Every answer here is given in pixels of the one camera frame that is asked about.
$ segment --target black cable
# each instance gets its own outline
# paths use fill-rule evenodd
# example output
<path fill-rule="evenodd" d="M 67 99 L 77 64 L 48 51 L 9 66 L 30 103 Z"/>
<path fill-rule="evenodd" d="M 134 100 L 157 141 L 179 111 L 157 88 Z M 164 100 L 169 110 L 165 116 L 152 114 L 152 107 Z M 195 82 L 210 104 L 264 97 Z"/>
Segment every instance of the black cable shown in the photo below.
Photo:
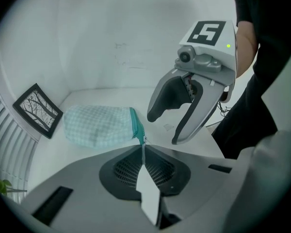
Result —
<path fill-rule="evenodd" d="M 222 105 L 221 105 L 220 102 L 218 102 L 217 107 L 218 107 L 219 110 L 221 111 L 220 114 L 221 114 L 221 116 L 223 116 L 223 117 L 225 117 L 225 116 L 226 116 L 225 113 L 229 112 L 230 109 L 231 109 L 231 108 L 226 107 L 226 106 L 225 106 L 225 109 L 223 109 L 223 108 L 222 108 Z"/>

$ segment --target light blue checkered towel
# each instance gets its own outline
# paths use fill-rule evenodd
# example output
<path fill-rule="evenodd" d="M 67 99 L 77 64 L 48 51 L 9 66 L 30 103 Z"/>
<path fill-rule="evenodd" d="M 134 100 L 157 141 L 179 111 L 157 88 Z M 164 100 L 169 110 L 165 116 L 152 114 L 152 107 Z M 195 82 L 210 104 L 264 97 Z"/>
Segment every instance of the light blue checkered towel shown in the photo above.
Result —
<path fill-rule="evenodd" d="M 130 107 L 76 105 L 64 113 L 64 132 L 71 142 L 103 149 L 135 137 L 143 144 L 144 128 Z"/>

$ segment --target white table surface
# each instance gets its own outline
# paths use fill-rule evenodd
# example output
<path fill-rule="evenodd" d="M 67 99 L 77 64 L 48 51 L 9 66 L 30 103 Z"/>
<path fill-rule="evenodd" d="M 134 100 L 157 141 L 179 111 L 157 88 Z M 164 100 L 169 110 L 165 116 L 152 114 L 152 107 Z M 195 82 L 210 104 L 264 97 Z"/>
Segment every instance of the white table surface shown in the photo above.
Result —
<path fill-rule="evenodd" d="M 145 134 L 150 144 L 174 150 L 199 154 L 209 157 L 223 157 L 220 149 L 206 128 L 189 142 L 181 145 L 172 145 L 171 140 L 175 129 L 184 116 L 189 104 L 184 104 L 179 110 L 166 111 L 154 123 L 148 122 L 146 112 L 153 88 L 122 88 L 122 89 L 98 89 L 83 90 L 71 93 L 60 106 L 65 112 L 70 106 L 80 105 L 106 105 L 106 106 L 130 106 L 133 107 L 145 128 Z M 167 131 L 164 125 L 173 127 Z M 28 179 L 28 191 L 31 191 L 41 182 L 67 166 L 68 164 L 114 149 L 137 145 L 139 141 L 133 139 L 127 143 L 104 150 L 93 150 L 70 143 L 63 130 L 61 120 L 51 139 L 41 137 L 32 160 L 32 166 Z"/>

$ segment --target picture frame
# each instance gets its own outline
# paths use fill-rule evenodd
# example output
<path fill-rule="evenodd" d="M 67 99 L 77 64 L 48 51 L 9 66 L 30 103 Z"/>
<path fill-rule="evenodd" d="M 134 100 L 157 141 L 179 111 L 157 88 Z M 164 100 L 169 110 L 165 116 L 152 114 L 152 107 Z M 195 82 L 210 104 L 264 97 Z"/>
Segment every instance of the picture frame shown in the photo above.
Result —
<path fill-rule="evenodd" d="M 63 112 L 45 95 L 37 83 L 13 104 L 13 108 L 38 132 L 51 139 Z"/>

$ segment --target teal cloth edge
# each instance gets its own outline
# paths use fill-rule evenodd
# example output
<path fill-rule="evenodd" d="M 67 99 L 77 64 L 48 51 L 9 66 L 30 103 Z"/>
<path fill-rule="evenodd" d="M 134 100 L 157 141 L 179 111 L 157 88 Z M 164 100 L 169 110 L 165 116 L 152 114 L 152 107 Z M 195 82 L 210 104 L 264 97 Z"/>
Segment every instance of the teal cloth edge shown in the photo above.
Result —
<path fill-rule="evenodd" d="M 133 138 L 137 138 L 140 142 L 140 145 L 145 143 L 145 129 L 140 122 L 137 113 L 134 108 L 130 109 L 131 121 L 132 121 L 132 131 L 133 131 Z"/>

